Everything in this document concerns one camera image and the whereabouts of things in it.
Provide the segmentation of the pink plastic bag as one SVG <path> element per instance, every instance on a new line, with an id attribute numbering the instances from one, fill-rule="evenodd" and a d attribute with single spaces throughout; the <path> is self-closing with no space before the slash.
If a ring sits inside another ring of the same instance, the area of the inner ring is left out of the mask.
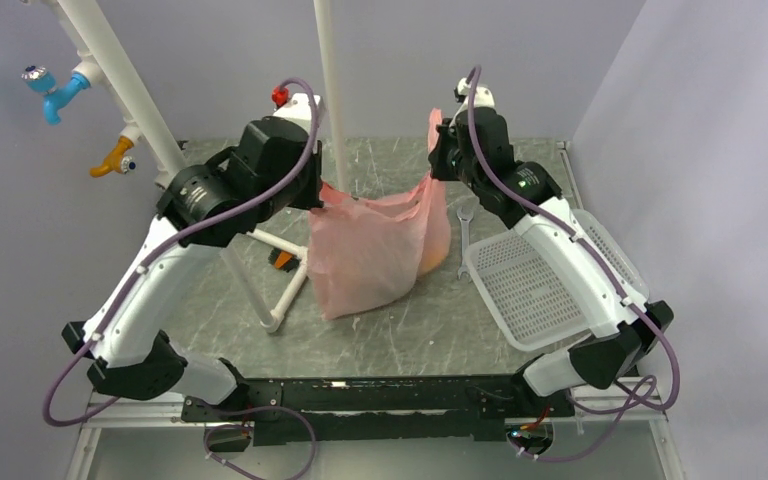
<path id="1" fill-rule="evenodd" d="M 426 172 L 413 189 L 380 199 L 322 185 L 322 208 L 308 214 L 308 278 L 322 318 L 334 320 L 393 303 L 417 280 L 426 244 L 451 242 L 446 187 Z"/>

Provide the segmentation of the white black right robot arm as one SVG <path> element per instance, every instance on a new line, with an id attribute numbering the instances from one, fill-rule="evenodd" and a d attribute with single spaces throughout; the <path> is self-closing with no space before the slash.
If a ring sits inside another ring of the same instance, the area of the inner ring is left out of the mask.
<path id="1" fill-rule="evenodd" d="M 604 227 L 572 207 L 539 163 L 520 161 L 490 107 L 430 116 L 433 178 L 459 181 L 505 232 L 469 246 L 464 265 L 509 343 L 532 354 L 511 401 L 534 415 L 550 395 L 605 389 L 662 340 L 673 320 Z"/>

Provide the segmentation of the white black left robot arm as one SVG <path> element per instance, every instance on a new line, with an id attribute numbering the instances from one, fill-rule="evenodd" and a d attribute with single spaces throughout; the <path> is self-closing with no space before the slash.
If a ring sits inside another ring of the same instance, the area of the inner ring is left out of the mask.
<path id="1" fill-rule="evenodd" d="M 167 392 L 239 417 L 249 387 L 228 360 L 191 352 L 164 325 L 193 278 L 285 208 L 321 206 L 319 124 L 273 114 L 249 122 L 239 142 L 181 170 L 161 196 L 128 273 L 89 320 L 62 332 L 100 394 L 150 400 Z"/>

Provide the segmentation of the fake orange fruit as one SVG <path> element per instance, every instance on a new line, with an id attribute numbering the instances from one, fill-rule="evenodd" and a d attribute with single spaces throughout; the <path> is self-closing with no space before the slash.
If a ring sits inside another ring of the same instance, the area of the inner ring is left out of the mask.
<path id="1" fill-rule="evenodd" d="M 417 270 L 418 276 L 424 276 L 438 268 L 447 258 L 451 242 L 426 244 Z"/>

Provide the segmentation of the silver open-end wrench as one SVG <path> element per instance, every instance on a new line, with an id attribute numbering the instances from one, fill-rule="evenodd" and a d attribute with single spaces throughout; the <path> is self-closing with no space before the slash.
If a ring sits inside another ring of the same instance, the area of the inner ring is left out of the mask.
<path id="1" fill-rule="evenodd" d="M 457 278 L 462 279 L 468 276 L 468 267 L 466 264 L 467 249 L 470 246 L 470 223 L 474 217 L 474 212 L 465 206 L 458 208 L 456 216 L 460 225 L 460 253 L 461 261 L 457 270 Z"/>

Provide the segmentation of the orange black brush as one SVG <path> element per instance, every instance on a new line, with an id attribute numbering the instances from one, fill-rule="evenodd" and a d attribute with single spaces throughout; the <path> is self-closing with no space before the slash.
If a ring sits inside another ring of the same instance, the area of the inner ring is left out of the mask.
<path id="1" fill-rule="evenodd" d="M 270 251 L 268 262 L 273 268 L 283 272 L 292 272 L 300 265 L 298 256 L 277 247 Z"/>

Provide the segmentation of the white perforated plastic basket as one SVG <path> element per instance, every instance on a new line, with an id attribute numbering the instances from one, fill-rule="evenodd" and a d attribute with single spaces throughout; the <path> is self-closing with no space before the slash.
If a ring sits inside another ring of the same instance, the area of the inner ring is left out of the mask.
<path id="1" fill-rule="evenodd" d="M 510 345 L 534 352 L 578 335 L 609 336 L 632 321 L 592 257 L 563 246 L 566 231 L 543 220 L 529 227 L 467 249 L 470 277 Z"/>

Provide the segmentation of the orange plastic faucet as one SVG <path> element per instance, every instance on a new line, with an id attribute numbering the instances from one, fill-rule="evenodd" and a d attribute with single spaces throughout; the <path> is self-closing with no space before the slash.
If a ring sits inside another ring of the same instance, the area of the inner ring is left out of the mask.
<path id="1" fill-rule="evenodd" d="M 134 142 L 127 136 L 120 136 L 116 145 L 104 157 L 100 165 L 89 170 L 93 178 L 100 178 L 110 173 L 127 174 L 136 169 L 136 162 L 128 154 Z"/>

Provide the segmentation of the blue plastic faucet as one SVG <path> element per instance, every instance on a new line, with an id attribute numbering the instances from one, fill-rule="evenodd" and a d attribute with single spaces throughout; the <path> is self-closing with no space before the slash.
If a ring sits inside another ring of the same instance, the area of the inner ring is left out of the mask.
<path id="1" fill-rule="evenodd" d="M 21 78 L 32 91 L 42 96 L 43 116 L 49 125 L 60 123 L 59 111 L 81 91 L 91 87 L 90 80 L 79 72 L 73 73 L 67 83 L 59 86 L 55 76 L 47 68 L 38 65 L 26 67 Z"/>

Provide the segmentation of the white PVC pipe frame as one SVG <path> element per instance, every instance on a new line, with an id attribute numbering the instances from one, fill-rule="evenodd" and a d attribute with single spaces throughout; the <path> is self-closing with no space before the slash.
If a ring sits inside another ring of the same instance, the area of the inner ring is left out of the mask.
<path id="1" fill-rule="evenodd" d="M 79 72 L 86 76 L 91 82 L 90 88 L 107 90 L 124 121 L 120 136 L 127 136 L 134 145 L 140 142 L 148 145 L 158 165 L 156 183 L 166 187 L 172 175 L 184 168 L 183 154 L 98 3 L 46 1 L 44 4 L 52 11 L 77 49 L 80 62 L 72 74 Z M 249 236 L 271 247 L 288 251 L 300 259 L 300 266 L 280 299 L 273 308 L 268 308 L 262 296 L 254 290 L 242 260 L 233 253 L 222 254 L 226 265 L 254 307 L 260 325 L 266 332 L 274 333 L 305 282 L 307 248 L 258 229 Z"/>

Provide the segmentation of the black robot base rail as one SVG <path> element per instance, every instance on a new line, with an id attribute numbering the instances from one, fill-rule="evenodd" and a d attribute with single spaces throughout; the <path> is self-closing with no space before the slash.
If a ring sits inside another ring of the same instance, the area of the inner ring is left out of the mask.
<path id="1" fill-rule="evenodd" d="M 326 441 L 470 438 L 496 441 L 532 422 L 576 421 L 571 393 L 538 398 L 509 374 L 253 378 L 245 403 L 216 412 L 191 397 L 120 400 L 94 428 L 192 428 L 216 453 Z"/>

